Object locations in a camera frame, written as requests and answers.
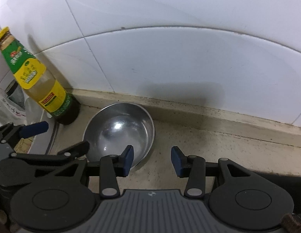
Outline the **steel bowl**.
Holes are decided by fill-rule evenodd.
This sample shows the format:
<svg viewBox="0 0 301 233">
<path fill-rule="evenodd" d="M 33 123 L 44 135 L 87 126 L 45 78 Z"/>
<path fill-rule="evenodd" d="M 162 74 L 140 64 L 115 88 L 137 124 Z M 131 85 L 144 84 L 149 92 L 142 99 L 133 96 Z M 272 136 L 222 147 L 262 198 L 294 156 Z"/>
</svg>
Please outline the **steel bowl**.
<svg viewBox="0 0 301 233">
<path fill-rule="evenodd" d="M 107 155 L 119 155 L 133 146 L 131 165 L 139 165 L 151 150 L 155 126 L 151 115 L 140 105 L 120 102 L 100 110 L 88 122 L 83 140 L 89 142 L 87 160 L 97 162 Z"/>
</svg>

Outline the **white rotating condiment tray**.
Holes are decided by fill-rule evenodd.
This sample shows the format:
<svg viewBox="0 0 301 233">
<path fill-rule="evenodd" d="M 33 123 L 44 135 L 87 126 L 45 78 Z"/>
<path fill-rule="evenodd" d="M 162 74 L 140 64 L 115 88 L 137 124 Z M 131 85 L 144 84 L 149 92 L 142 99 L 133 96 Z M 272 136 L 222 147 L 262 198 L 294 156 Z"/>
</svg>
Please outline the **white rotating condiment tray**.
<svg viewBox="0 0 301 233">
<path fill-rule="evenodd" d="M 55 119 L 28 96 L 24 97 L 26 124 L 30 126 L 32 141 L 28 154 L 47 155 L 51 152 L 58 124 Z"/>
</svg>

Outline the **clear white label bottle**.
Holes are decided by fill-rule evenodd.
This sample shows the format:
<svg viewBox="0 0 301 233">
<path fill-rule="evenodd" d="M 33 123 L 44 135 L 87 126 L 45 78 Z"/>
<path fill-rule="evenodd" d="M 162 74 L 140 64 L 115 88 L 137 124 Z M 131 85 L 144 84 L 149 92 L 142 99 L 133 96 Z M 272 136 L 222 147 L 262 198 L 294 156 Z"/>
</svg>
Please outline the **clear white label bottle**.
<svg viewBox="0 0 301 233">
<path fill-rule="evenodd" d="M 14 123 L 22 125 L 27 123 L 25 111 L 11 101 L 0 88 L 0 124 Z"/>
</svg>

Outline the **yellow green label bottle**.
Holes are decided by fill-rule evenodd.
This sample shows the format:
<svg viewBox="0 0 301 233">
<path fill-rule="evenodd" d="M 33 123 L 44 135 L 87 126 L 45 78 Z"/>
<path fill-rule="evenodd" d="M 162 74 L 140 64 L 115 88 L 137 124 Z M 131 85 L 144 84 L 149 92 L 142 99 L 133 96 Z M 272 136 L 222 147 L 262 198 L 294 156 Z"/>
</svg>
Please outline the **yellow green label bottle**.
<svg viewBox="0 0 301 233">
<path fill-rule="evenodd" d="M 28 51 L 8 27 L 0 29 L 0 51 L 25 93 L 62 125 L 73 123 L 80 104 L 69 94 L 47 66 Z"/>
</svg>

